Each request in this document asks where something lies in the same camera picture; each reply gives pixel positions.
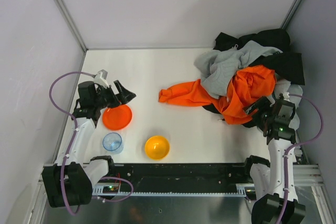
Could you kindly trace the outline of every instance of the black cloth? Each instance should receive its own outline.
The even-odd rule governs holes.
[[[263,47],[275,47],[282,52],[289,52],[290,37],[284,29],[272,29],[261,31],[257,34],[248,34],[235,38],[225,33],[220,33],[216,38],[214,50],[226,51],[238,45],[238,49],[244,47],[250,40],[262,45]]]
[[[267,57],[260,56],[249,67],[263,65],[292,84],[304,85],[303,66],[301,54],[296,52],[283,52]]]
[[[291,81],[293,84],[304,85],[303,66],[301,54],[290,52],[290,37],[284,29],[264,30],[257,34],[248,34],[238,39],[220,33],[216,38],[214,50],[226,51],[238,45],[238,49],[244,47],[250,40],[255,41],[263,47],[275,47],[283,53],[274,54],[267,57],[260,56],[249,66],[263,65],[274,70],[282,78]],[[213,104],[203,106],[204,109],[212,113],[220,114]],[[243,124],[245,127],[253,127],[255,123],[250,121]]]

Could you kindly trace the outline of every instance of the orange plate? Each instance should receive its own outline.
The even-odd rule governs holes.
[[[170,144],[163,136],[153,136],[145,144],[145,152],[153,160],[164,159],[170,151]]]
[[[117,131],[125,128],[132,120],[132,111],[127,105],[106,109],[103,114],[103,124],[106,128]]]

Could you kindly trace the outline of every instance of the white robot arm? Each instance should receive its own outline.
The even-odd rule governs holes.
[[[107,72],[99,71],[93,81],[78,84],[79,99],[73,116],[77,121],[77,128],[72,122],[72,133],[77,131],[74,141],[67,152],[71,137],[61,150],[54,166],[45,167],[42,172],[43,182],[51,207],[65,205],[60,189],[60,180],[64,179],[67,200],[70,206],[88,204],[92,197],[92,187],[107,173],[113,172],[111,156],[98,156],[91,159],[89,165],[83,169],[84,155],[88,142],[94,133],[100,111],[104,108],[115,108],[130,102],[136,95],[125,89],[117,80],[114,82],[119,93],[114,94],[106,82]],[[60,170],[65,161],[65,178],[60,178]]]
[[[254,163],[250,169],[257,197],[252,210],[252,223],[276,223],[285,198],[287,205],[282,223],[301,223],[305,216],[305,206],[298,203],[294,186],[294,148],[286,155],[285,167],[285,150],[296,143],[295,131],[289,127],[295,114],[295,105],[281,96],[271,106],[269,100],[263,97],[245,111],[252,116],[253,122],[267,137],[271,159],[270,167]],[[285,197],[285,190],[288,191],[288,197]]]

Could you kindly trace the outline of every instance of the orange cloth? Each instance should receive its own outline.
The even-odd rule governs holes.
[[[204,106],[213,104],[228,124],[243,124],[252,118],[243,108],[260,97],[272,94],[277,82],[274,70],[262,65],[237,71],[227,87],[227,96],[215,99],[201,86],[201,80],[180,83],[163,89],[159,102],[182,106]]]

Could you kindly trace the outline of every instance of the clear plastic cup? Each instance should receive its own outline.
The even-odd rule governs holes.
[[[124,144],[121,136],[116,132],[112,132],[104,137],[103,147],[113,154],[119,154],[124,149]]]

